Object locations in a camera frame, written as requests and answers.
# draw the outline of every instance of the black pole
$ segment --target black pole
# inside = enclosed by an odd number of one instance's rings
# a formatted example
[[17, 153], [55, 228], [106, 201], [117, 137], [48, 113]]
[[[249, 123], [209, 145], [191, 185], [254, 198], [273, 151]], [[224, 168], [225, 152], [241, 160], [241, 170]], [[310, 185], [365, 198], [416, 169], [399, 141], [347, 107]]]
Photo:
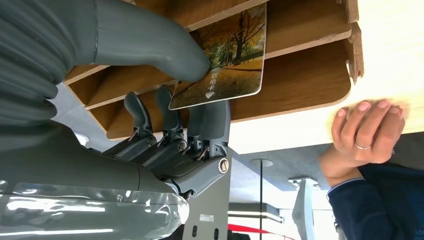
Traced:
[[[263, 190], [263, 186], [262, 186], [262, 179], [264, 178], [264, 176], [262, 176], [263, 172], [262, 172], [262, 159], [260, 160], [260, 218], [259, 218], [259, 229], [262, 230], [262, 190]], [[262, 240], [262, 233], [259, 234], [259, 240]]]

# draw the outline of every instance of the wooden shelf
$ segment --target wooden shelf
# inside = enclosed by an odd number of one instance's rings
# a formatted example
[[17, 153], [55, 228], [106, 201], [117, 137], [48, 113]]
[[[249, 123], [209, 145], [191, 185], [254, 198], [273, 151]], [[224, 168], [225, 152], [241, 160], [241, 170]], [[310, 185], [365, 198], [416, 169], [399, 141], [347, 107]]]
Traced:
[[65, 84], [67, 88], [75, 94], [83, 106], [87, 105], [92, 99], [93, 95], [99, 89], [100, 85], [105, 78], [107, 71], [98, 71], [94, 74], [88, 75], [84, 80], [76, 81], [74, 83]]
[[350, 24], [352, 35], [343, 40], [349, 56], [349, 71], [353, 82], [364, 76], [364, 56], [362, 53], [362, 32], [357, 22]]
[[162, 16], [165, 15], [169, 2], [170, 0], [134, 0], [137, 7], [148, 9]]
[[346, 19], [349, 24], [359, 21], [358, 0], [337, 0], [344, 5], [346, 11]]
[[65, 80], [63, 81], [66, 85], [73, 84], [76, 81], [84, 79], [92, 74], [95, 74], [109, 66], [106, 65], [82, 65], [74, 66], [72, 70], [67, 74]]
[[[271, 0], [267, 4], [265, 59], [351, 36], [344, 7], [333, 0]], [[113, 66], [105, 76], [86, 103], [87, 110], [123, 100], [128, 92], [142, 94], [175, 83], [149, 65]]]
[[85, 108], [90, 110], [123, 100], [128, 92], [138, 95], [175, 83], [172, 77], [154, 66], [113, 66]]
[[88, 110], [88, 113], [93, 116], [97, 121], [98, 125], [106, 133], [107, 129], [111, 125], [112, 121], [117, 116], [119, 110], [124, 105], [124, 100], [116, 101], [92, 110]]
[[[351, 89], [347, 59], [344, 42], [336, 41], [265, 60], [261, 91], [230, 101], [232, 122], [329, 106], [340, 101]], [[154, 94], [154, 91], [147, 92], [139, 98], [150, 113], [153, 131], [160, 132], [163, 120]], [[186, 127], [187, 111], [182, 116]], [[132, 122], [122, 105], [107, 129], [107, 137], [117, 140], [130, 136]]]
[[271, 0], [267, 3], [265, 59], [347, 39], [351, 26], [334, 0]]
[[171, 0], [165, 16], [187, 31], [194, 31], [234, 14], [265, 3], [267, 0]]

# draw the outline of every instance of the person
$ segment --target person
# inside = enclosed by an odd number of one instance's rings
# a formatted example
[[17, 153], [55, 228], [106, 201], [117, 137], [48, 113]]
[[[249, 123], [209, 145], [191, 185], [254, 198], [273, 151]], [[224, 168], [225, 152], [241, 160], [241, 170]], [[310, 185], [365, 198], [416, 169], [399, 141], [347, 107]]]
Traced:
[[348, 240], [424, 240], [424, 170], [389, 161], [404, 110], [383, 99], [348, 112], [337, 112], [319, 158], [337, 223]]

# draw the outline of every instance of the reflective surface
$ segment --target reflective surface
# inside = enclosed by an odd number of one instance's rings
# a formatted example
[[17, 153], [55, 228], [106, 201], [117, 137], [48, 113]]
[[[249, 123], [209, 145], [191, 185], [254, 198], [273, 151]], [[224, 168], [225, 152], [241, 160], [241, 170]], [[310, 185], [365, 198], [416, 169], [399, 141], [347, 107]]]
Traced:
[[154, 240], [188, 214], [188, 203], [172, 193], [29, 183], [10, 190], [0, 180], [2, 240]]

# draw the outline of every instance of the human hand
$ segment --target human hand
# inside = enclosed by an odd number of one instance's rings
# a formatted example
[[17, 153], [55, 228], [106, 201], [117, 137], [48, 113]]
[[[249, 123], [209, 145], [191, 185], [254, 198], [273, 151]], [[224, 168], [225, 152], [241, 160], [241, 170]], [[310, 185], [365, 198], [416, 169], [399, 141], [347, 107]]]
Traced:
[[403, 109], [383, 99], [374, 106], [362, 101], [346, 120], [347, 113], [344, 107], [334, 118], [331, 134], [335, 149], [363, 164], [387, 162], [405, 126]]

